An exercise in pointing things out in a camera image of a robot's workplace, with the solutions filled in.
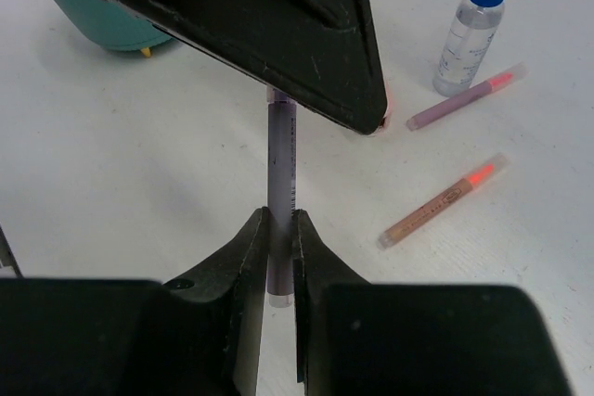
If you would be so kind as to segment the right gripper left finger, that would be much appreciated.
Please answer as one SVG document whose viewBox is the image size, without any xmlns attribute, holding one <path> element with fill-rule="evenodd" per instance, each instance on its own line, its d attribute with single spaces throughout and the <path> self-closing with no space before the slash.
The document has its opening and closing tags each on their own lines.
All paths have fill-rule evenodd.
<svg viewBox="0 0 594 396">
<path fill-rule="evenodd" d="M 269 213 L 166 283 L 1 283 L 5 395 L 253 395 Z"/>
</svg>

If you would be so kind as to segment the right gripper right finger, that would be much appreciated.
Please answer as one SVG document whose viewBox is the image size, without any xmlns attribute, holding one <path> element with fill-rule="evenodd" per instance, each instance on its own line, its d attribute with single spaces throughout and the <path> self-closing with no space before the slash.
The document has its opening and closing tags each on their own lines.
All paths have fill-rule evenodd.
<svg viewBox="0 0 594 396">
<path fill-rule="evenodd" d="M 292 220 L 297 379 L 308 395 L 569 395 L 518 287 L 374 284 Z"/>
</svg>

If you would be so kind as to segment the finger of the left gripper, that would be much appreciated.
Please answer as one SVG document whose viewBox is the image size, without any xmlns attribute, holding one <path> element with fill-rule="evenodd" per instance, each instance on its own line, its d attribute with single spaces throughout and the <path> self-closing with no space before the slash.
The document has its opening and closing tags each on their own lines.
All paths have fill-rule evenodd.
<svg viewBox="0 0 594 396">
<path fill-rule="evenodd" d="M 359 134 L 388 108 L 369 0 L 107 0 Z"/>
</svg>

